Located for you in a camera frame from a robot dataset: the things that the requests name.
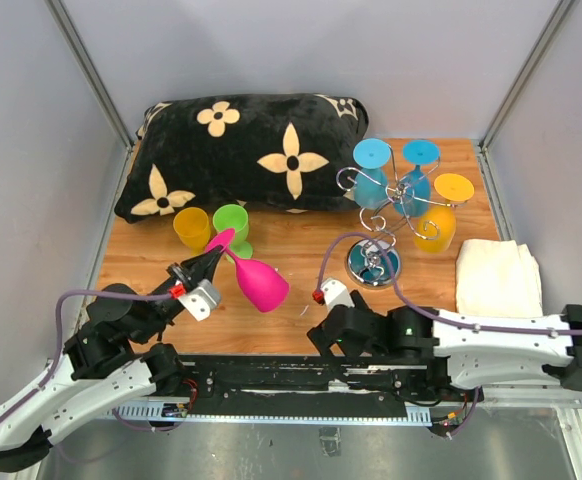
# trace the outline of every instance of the wire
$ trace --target wire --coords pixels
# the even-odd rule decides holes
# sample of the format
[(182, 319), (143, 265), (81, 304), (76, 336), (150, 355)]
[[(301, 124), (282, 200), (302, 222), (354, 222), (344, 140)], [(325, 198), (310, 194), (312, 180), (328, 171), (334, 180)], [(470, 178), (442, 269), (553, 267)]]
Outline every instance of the wire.
[(103, 292), (100, 290), (69, 290), (68, 292), (60, 295), (60, 298), (58, 298), (58, 301), (55, 304), (56, 339), (55, 353), (53, 354), (51, 365), (49, 366), (46, 375), (42, 378), (42, 380), (40, 380), (40, 383), (38, 383), (37, 387), (29, 391), (20, 400), (8, 408), (2, 415), (0, 415), (0, 424), (9, 418), (20, 407), (22, 407), (22, 405), (31, 400), (31, 398), (33, 398), (42, 389), (42, 387), (49, 383), (51, 377), (53, 377), (55, 374), (58, 368), (58, 363), (60, 362), (60, 356), (62, 355), (62, 305), (68, 298), (78, 296), (94, 296), (102, 298), (113, 298), (117, 300), (137, 300), (144, 302), (159, 302), (172, 298), (170, 293), (165, 293), (162, 295), (136, 295), (132, 293)]
[[(187, 385), (189, 385), (191, 387), (191, 398), (189, 399), (189, 409), (187, 411), (187, 414), (188, 414), (188, 412), (191, 411), (191, 408), (193, 408), (193, 404), (195, 403), (196, 399), (198, 398), (198, 384), (194, 380), (191, 380), (188, 378), (184, 379), (182, 381), (182, 383), (186, 383)], [(128, 427), (131, 430), (134, 430), (136, 432), (170, 432), (172, 430), (175, 430), (176, 428), (178, 428), (180, 425), (182, 425), (184, 423), (184, 422), (177, 422), (176, 425), (172, 425), (169, 427), (142, 427), (139, 425), (134, 425), (133, 423), (122, 418), (122, 416), (120, 415), (120, 412), (118, 411), (117, 408), (114, 408), (112, 410), (112, 412), (113, 412), (113, 416), (116, 418), (116, 420), (118, 420), (125, 427)]]
[(466, 428), (467, 423), (469, 422), (469, 420), (473, 416), (473, 412), (475, 412), (475, 407), (478, 406), (478, 400), (480, 399), (481, 392), (482, 392), (482, 387), (476, 387), (473, 390), (473, 403), (471, 404), (471, 408), (469, 409), (469, 413), (467, 413), (467, 416), (464, 417), (464, 419), (462, 420), (462, 423), (460, 425), (458, 425), (457, 428), (455, 428), (454, 430), (447, 433), (447, 435), (449, 436), (450, 439), (457, 436), (462, 430), (464, 430)]
[(440, 403), (442, 402), (442, 398), (440, 398), (440, 397), (438, 397), (433, 402), (424, 403), (424, 402), (420, 402), (419, 400), (413, 400), (412, 398), (406, 397), (406, 396), (401, 395), (401, 394), (399, 394), (397, 392), (394, 392), (394, 395), (397, 398), (399, 398), (400, 400), (405, 401), (405, 402), (412, 403), (413, 405), (415, 405), (417, 407), (425, 407), (425, 408), (436, 407), (436, 406), (440, 405)]
[(466, 414), (466, 409), (467, 409), (467, 404), (469, 403), (469, 399), (467, 397), (467, 394), (464, 394), (464, 403), (462, 404), (462, 406), (460, 408), (458, 408), (455, 412), (451, 412), (443, 417), (432, 417), (431, 421), (433, 423), (443, 423), (446, 422), (447, 420), (451, 420), (453, 418), (457, 418), (458, 415), (460, 415), (460, 413), (465, 412)]
[(381, 247), (381, 245), (378, 243), (378, 241), (376, 239), (374, 239), (370, 235), (367, 235), (367, 234), (361, 233), (361, 232), (343, 233), (342, 235), (337, 237), (331, 245), (329, 245), (329, 248), (327, 248), (327, 251), (324, 254), (324, 257), (322, 258), (322, 265), (320, 265), (320, 273), (318, 274), (318, 286), (317, 286), (318, 291), (322, 290), (322, 281), (324, 278), (324, 272), (326, 270), (327, 262), (329, 260), (329, 257), (331, 256), (331, 253), (333, 252), (333, 249), (342, 240), (344, 240), (345, 238), (350, 238), (350, 237), (362, 237), (362, 238), (368, 240), (369, 242), (371, 242), (376, 247), (376, 249), (378, 250), (378, 253), (382, 256), (382, 259), (384, 260), (384, 262), (386, 263), (386, 266), (388, 267), (389, 275), (391, 277), (391, 282), (393, 285), (393, 291), (398, 296), (398, 298), (400, 300), (402, 300), (402, 302), (404, 302), (404, 304), (406, 306), (408, 306), (411, 310), (413, 310), (413, 311), (419, 313), (420, 315), (423, 315), (424, 317), (429, 318), (435, 322), (444, 323), (445, 325), (450, 325), (452, 327), (463, 328), (463, 329), (467, 329), (467, 330), (480, 330), (483, 332), (516, 333), (516, 334), (524, 334), (524, 335), (543, 335), (543, 336), (546, 336), (547, 334), (549, 334), (551, 336), (554, 336), (554, 335), (555, 336), (558, 336), (558, 335), (582, 336), (582, 330), (570, 330), (570, 329), (568, 329), (568, 330), (548, 330), (548, 329), (541, 329), (541, 328), (518, 328), (518, 327), (499, 327), (499, 326), (490, 326), (490, 325), (479, 325), (479, 324), (458, 322), (456, 320), (450, 320), (448, 318), (444, 318), (444, 317), (441, 317), (441, 316), (436, 315), (434, 313), (428, 312), (427, 310), (425, 310), (422, 307), (419, 307), (418, 305), (416, 305), (415, 303), (413, 303), (411, 300), (409, 300), (407, 297), (404, 296), (404, 294), (402, 293), (402, 290), (400, 289), (400, 286), (398, 285), (398, 280), (395, 278), (395, 271), (393, 270), (393, 265), (391, 263), (391, 260), (389, 259), (389, 256), (387, 255), (387, 253), (384, 251), (384, 249)]

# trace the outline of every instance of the pillow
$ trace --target pillow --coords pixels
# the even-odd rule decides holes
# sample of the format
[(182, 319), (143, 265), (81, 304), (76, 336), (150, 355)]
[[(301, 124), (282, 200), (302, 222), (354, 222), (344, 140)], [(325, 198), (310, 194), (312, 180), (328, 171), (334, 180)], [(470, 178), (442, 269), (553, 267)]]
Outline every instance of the pillow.
[(353, 98), (225, 95), (145, 113), (115, 213), (129, 223), (184, 207), (252, 202), (281, 210), (359, 208), (335, 176), (354, 166), (369, 120)]

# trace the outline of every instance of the wooden tabletop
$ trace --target wooden tabletop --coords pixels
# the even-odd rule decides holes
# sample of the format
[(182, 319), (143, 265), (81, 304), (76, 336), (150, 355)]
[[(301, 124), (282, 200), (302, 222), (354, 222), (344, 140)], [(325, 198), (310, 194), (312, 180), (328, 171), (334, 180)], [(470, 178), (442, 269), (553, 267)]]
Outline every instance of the wooden tabletop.
[[(400, 152), (408, 140), (387, 141), (396, 153), (399, 173), (406, 173), (410, 167)], [(399, 285), (417, 304), (455, 310), (455, 261), (462, 242), (469, 238), (497, 240), (498, 234), (471, 142), (434, 141), (442, 151), (442, 164), (432, 177), (446, 172), (464, 175), (475, 185), (475, 196), (456, 209), (457, 232), (444, 253), (421, 252), (408, 228), (398, 232), (397, 248), (402, 259)], [(435, 193), (433, 199), (441, 200)], [(388, 220), (399, 219), (393, 209), (385, 212)], [(240, 292), (234, 266), (222, 260), (213, 280), (222, 294), (218, 310), (201, 322), (183, 312), (175, 326), (167, 328), (163, 342), (172, 343), (182, 353), (315, 354), (306, 332), (324, 319), (326, 308), (313, 302), (311, 292), (316, 288), (322, 256), (329, 244), (342, 233), (364, 230), (358, 212), (250, 212), (249, 218), (248, 241), (254, 248), (253, 258), (278, 268), (291, 285), (285, 303), (272, 313), (259, 313)], [(128, 225), (116, 218), (98, 287), (121, 282), (138, 293), (148, 293), (162, 283), (169, 264), (191, 255), (175, 235), (172, 221), (173, 216), (155, 217)], [(344, 269), (345, 255), (355, 241), (346, 239), (340, 243), (325, 275), (337, 278), (350, 289), (359, 288)], [(402, 304), (391, 288), (360, 291), (377, 312), (385, 313)], [(149, 347), (140, 345), (136, 350)]]

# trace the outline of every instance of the gray wall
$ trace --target gray wall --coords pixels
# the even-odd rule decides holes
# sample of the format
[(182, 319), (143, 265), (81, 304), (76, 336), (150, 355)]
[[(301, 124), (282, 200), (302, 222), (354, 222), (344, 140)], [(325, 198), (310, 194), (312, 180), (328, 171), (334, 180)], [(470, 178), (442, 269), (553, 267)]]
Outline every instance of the gray wall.
[(0, 403), (51, 356), (55, 299), (87, 282), (123, 159), (44, 2), (0, 0)]
[(370, 133), (480, 137), (556, 0), (65, 0), (130, 131), (162, 101), (359, 98)]
[(582, 303), (582, 2), (492, 154), (516, 237), (540, 263), (545, 311)]

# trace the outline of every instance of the white bracket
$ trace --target white bracket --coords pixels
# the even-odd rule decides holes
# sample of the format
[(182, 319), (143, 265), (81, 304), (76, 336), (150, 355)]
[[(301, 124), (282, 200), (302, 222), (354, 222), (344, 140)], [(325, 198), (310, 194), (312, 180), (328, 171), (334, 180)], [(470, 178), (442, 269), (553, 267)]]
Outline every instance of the white bracket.
[(208, 318), (218, 308), (221, 299), (220, 292), (208, 280), (202, 280), (194, 290), (178, 297), (180, 303), (198, 322)]
[(327, 312), (330, 312), (336, 305), (355, 306), (346, 285), (339, 280), (327, 278), (322, 282), (320, 289), (324, 292), (324, 303), (326, 304)]

